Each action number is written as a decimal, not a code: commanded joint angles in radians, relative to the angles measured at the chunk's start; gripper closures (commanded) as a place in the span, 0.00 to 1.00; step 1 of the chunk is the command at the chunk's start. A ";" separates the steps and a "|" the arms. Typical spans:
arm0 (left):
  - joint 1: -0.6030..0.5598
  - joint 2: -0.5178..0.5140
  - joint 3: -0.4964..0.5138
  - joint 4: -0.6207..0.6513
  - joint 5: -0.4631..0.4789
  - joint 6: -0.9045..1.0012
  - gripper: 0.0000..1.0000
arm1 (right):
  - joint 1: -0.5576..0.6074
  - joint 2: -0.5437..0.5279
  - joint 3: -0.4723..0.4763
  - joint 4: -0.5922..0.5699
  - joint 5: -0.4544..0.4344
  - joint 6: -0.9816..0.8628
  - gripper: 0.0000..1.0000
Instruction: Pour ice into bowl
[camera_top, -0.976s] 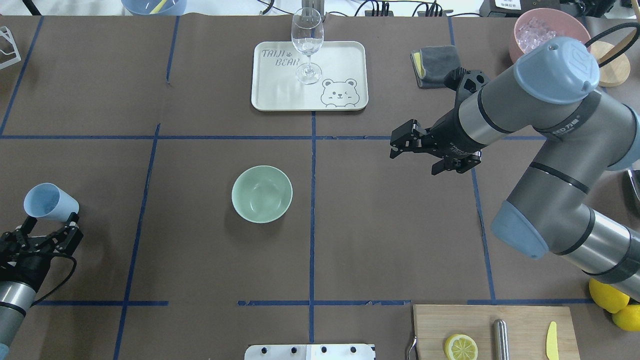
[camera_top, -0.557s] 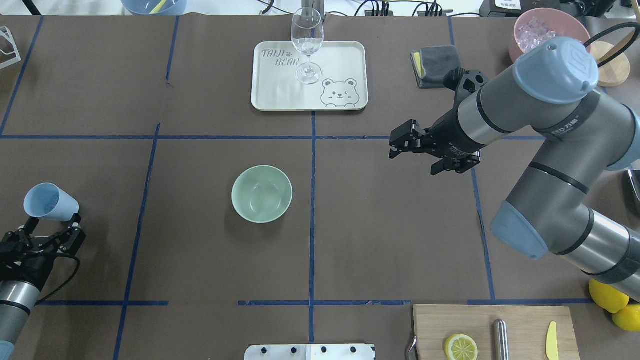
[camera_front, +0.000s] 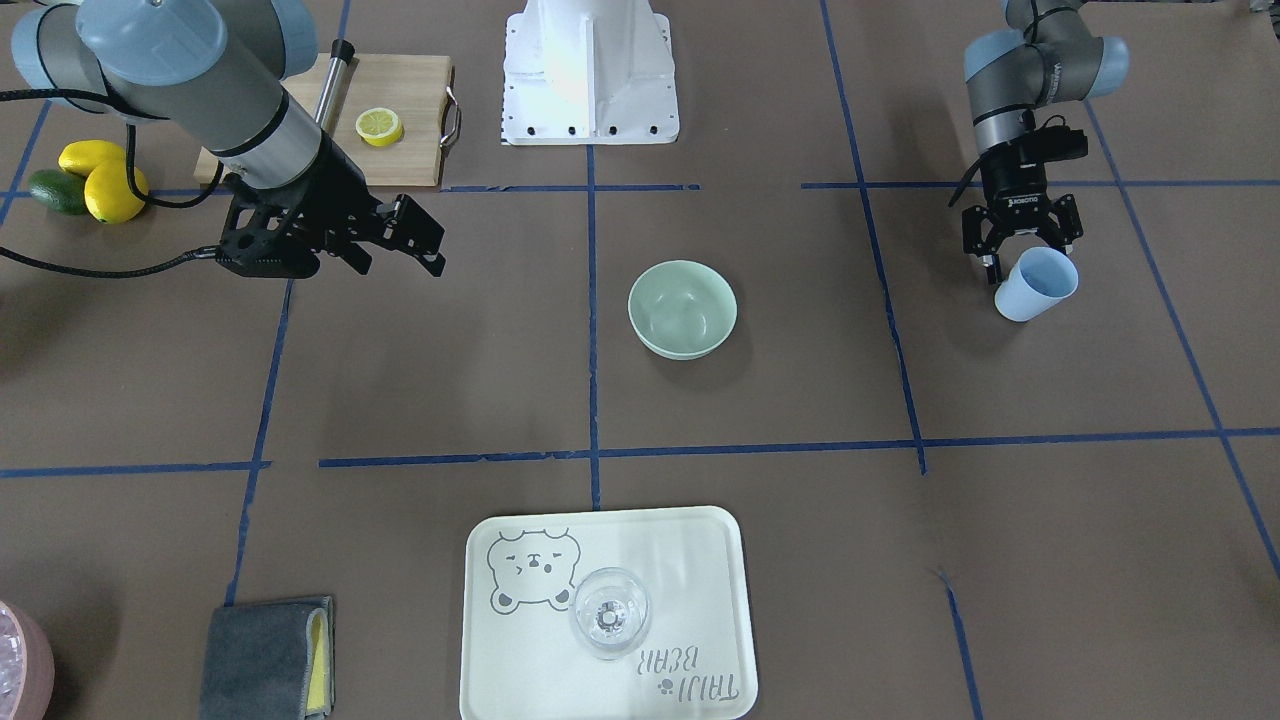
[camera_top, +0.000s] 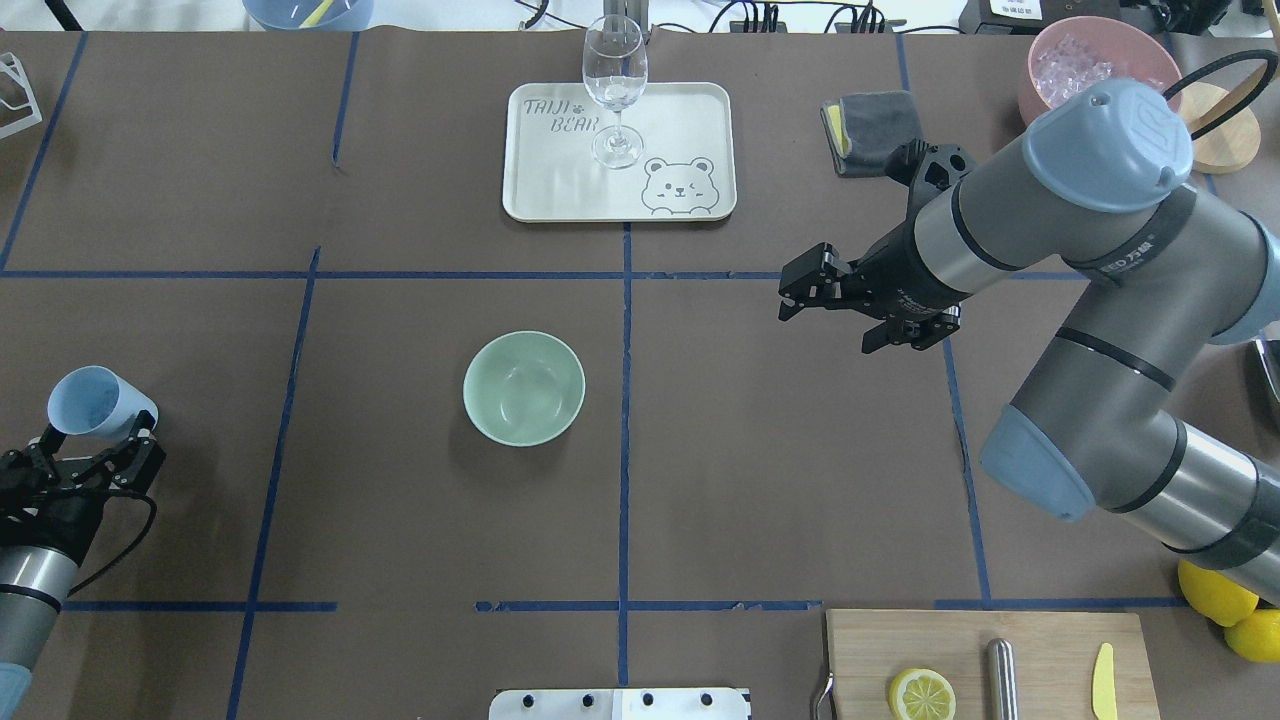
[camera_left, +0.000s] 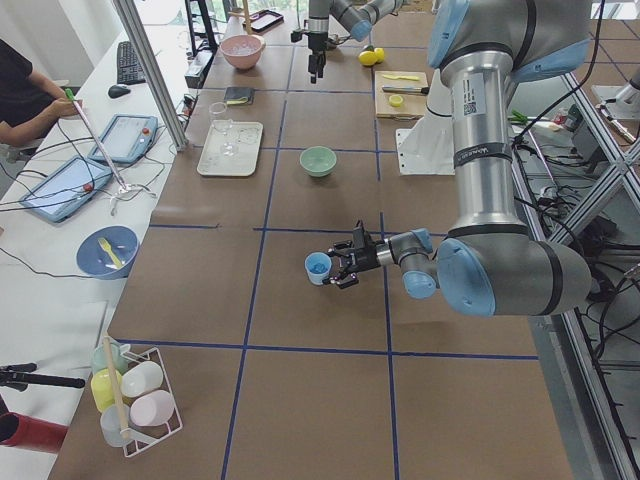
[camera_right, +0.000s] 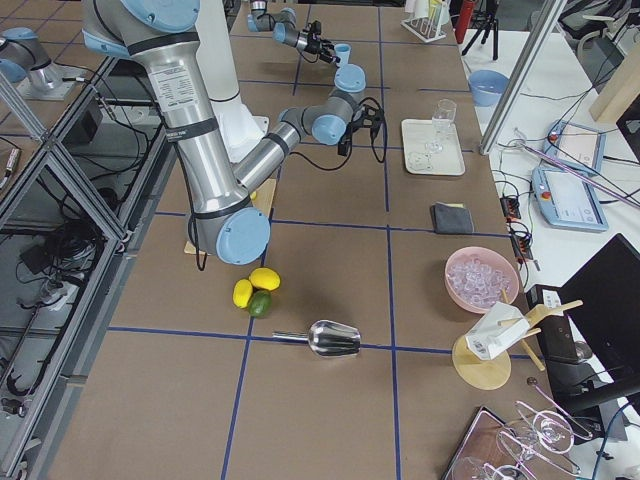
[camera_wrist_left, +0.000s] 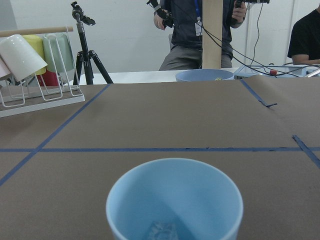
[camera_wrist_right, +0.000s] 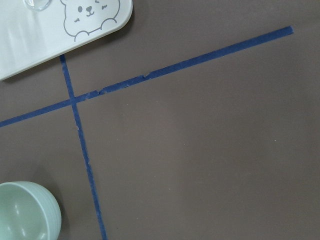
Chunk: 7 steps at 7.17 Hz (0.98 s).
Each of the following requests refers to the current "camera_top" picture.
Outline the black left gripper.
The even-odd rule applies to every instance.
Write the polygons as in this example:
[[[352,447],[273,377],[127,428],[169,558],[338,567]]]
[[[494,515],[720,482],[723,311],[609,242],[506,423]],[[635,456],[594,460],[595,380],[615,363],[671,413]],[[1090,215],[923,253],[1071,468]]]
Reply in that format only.
[[[1,546],[54,550],[83,561],[102,521],[105,489],[147,495],[166,459],[142,410],[125,438],[87,461],[58,461],[67,434],[47,425],[1,456]]]

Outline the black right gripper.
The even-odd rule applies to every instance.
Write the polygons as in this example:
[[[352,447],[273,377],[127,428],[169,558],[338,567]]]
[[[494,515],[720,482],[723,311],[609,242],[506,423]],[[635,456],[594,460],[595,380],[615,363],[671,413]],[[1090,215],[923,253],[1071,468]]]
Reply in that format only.
[[[852,309],[850,296],[883,320],[867,331],[861,351],[873,354],[891,345],[928,350],[959,331],[961,304],[966,295],[955,290],[925,266],[906,222],[876,242],[855,263],[820,242],[787,263],[780,278],[778,319],[787,322],[803,309]]]

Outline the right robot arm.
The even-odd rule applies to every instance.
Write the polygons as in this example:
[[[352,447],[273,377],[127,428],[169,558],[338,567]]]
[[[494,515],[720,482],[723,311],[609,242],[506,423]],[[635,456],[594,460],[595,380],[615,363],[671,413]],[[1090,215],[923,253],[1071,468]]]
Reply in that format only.
[[[1060,521],[1126,519],[1198,568],[1277,602],[1277,470],[1166,410],[1206,345],[1277,320],[1277,237],[1189,184],[1193,142],[1166,99],[1107,79],[988,161],[915,141],[890,159],[904,222],[846,263],[818,243],[783,266],[780,319],[876,320],[861,341],[924,350],[961,302],[1046,258],[1087,287],[1004,407],[980,465]]]

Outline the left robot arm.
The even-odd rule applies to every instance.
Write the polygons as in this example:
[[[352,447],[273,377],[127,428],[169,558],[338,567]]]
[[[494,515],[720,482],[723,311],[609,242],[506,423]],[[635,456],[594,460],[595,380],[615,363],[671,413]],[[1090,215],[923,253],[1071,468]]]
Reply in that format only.
[[[1,459],[1,715],[13,716],[67,600],[127,557],[150,533],[150,486],[166,457],[157,419],[141,411],[119,439],[91,457],[58,457],[67,433],[47,425]],[[111,498],[140,501],[140,533],[101,569],[77,582]]]

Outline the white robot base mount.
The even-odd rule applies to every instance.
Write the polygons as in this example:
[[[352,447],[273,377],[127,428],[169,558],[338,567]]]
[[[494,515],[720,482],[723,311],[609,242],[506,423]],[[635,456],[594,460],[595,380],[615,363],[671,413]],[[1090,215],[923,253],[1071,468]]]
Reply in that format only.
[[[751,719],[750,693],[730,687],[509,689],[489,719]]]

